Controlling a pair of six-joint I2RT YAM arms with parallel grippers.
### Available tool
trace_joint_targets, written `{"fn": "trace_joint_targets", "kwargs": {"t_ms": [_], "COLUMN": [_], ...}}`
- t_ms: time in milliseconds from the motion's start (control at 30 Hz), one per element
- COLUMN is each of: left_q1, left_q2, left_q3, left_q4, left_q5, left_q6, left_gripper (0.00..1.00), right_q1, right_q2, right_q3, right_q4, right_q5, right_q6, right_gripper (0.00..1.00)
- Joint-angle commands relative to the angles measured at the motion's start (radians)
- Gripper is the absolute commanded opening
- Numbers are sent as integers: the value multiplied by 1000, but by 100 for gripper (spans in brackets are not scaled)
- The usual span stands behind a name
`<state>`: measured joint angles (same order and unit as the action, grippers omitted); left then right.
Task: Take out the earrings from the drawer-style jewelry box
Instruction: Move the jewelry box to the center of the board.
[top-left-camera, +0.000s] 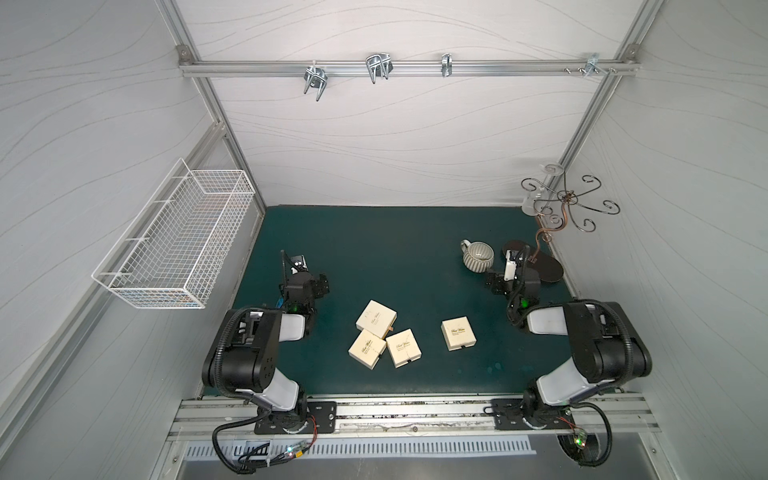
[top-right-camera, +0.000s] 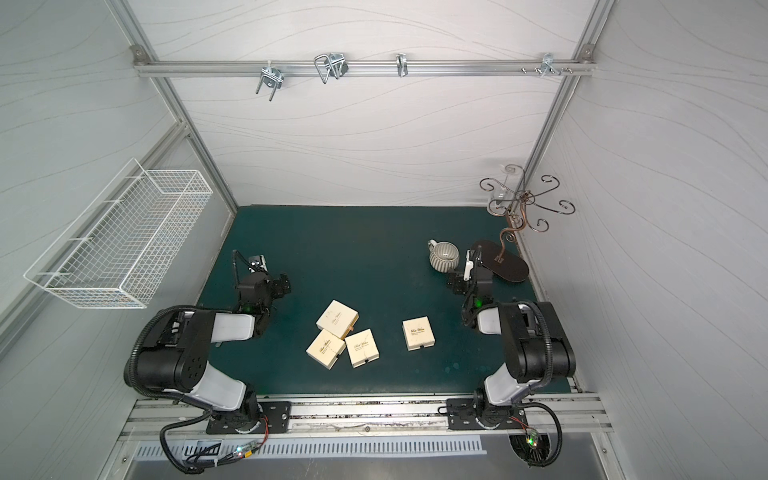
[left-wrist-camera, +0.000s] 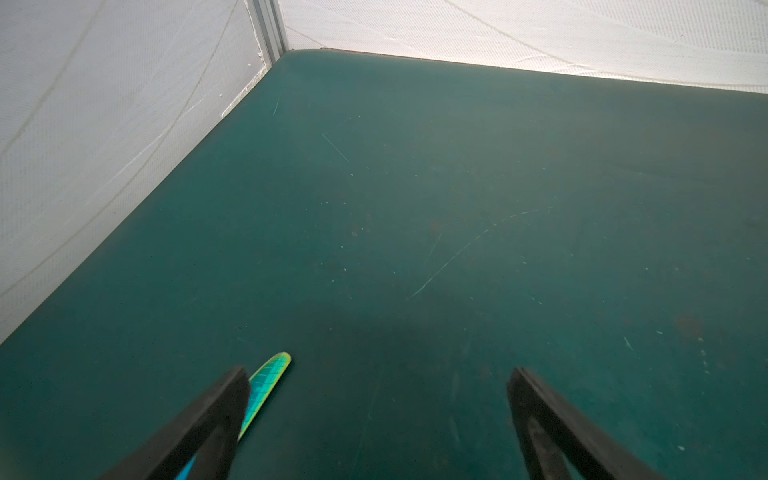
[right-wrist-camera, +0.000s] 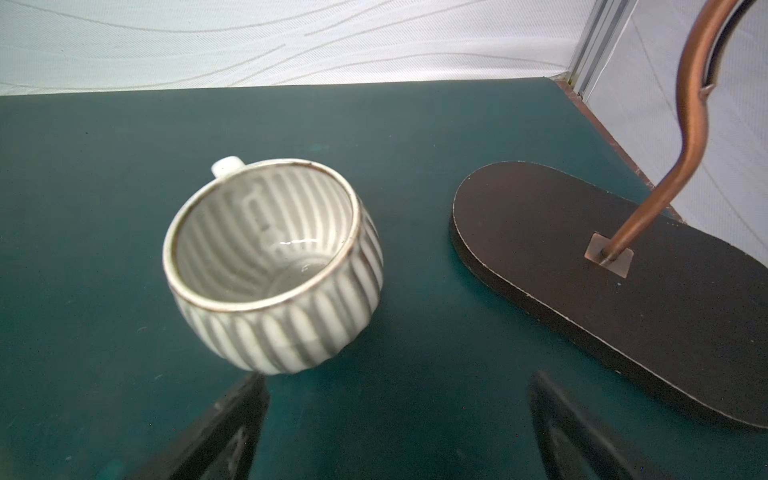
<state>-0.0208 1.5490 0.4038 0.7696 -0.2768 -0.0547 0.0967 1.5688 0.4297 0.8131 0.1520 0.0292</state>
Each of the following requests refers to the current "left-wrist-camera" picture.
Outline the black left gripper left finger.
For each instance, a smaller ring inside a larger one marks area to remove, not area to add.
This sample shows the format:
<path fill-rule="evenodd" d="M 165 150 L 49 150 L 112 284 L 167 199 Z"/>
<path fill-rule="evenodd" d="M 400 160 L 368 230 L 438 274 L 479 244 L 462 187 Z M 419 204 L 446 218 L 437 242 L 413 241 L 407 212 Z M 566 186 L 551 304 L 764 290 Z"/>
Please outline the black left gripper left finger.
<path fill-rule="evenodd" d="M 103 479 L 226 479 L 244 419 L 250 384 L 235 367 L 123 460 Z"/>

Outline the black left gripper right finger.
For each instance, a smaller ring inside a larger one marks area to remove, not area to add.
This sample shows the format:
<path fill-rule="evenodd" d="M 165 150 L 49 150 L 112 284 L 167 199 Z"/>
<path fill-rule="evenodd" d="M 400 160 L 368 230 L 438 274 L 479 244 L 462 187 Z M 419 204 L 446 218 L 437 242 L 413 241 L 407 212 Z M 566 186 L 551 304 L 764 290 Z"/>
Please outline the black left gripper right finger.
<path fill-rule="evenodd" d="M 569 479 L 572 465 L 584 479 L 661 479 L 527 368 L 515 368 L 507 398 L 531 479 Z"/>

